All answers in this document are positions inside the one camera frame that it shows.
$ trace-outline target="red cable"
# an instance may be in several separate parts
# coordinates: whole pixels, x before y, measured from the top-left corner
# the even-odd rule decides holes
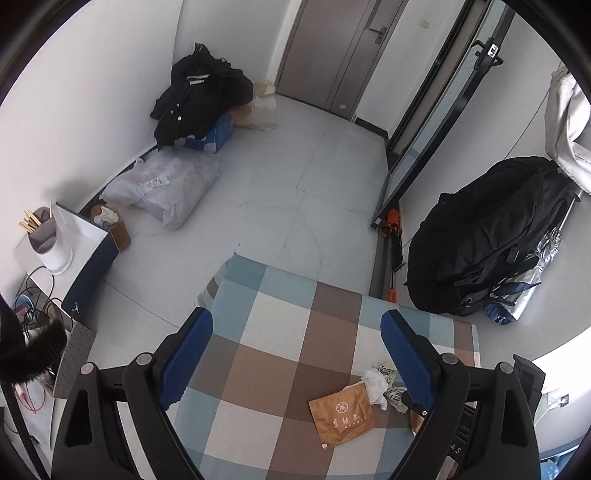
[[[33,400],[31,399],[31,394],[29,393],[29,386],[28,386],[28,384],[25,384],[25,389],[27,390],[27,398],[25,398],[25,402],[26,403],[23,403],[21,396],[16,392],[16,388],[14,386],[13,386],[12,389],[14,390],[15,396],[16,396],[16,398],[18,398],[18,401],[28,411],[32,411],[33,413],[37,413],[45,405],[45,400],[46,400],[46,396],[47,396],[47,393],[45,392],[45,388],[43,388],[43,402],[41,403],[41,406],[39,408],[35,408],[34,405],[33,405]]]

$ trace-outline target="glass door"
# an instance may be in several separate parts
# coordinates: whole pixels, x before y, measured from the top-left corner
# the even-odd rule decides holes
[[[373,224],[377,225],[396,206],[417,178],[466,107],[488,71],[503,63],[498,57],[515,11],[503,0],[490,0],[471,47],[458,65],[451,81],[427,120],[386,179]]]

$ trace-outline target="black coat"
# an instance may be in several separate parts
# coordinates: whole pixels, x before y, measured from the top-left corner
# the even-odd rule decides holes
[[[252,82],[242,70],[215,59],[205,45],[173,65],[170,87],[156,101],[150,117],[158,120],[154,136],[158,147],[178,138],[203,138],[217,119],[253,98]]]

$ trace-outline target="orange object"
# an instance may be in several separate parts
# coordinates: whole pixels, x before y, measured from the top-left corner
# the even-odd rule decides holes
[[[368,393],[361,382],[308,404],[325,450],[348,442],[375,426]]]
[[[393,208],[388,212],[386,218],[379,224],[379,231],[386,238],[392,233],[402,232],[402,222],[400,221],[400,212]]]

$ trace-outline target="blue box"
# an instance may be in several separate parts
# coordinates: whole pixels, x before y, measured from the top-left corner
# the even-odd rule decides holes
[[[215,153],[230,139],[233,131],[234,121],[232,115],[224,113],[205,137],[199,139],[189,135],[175,140],[174,144],[178,147],[192,148],[205,153]]]

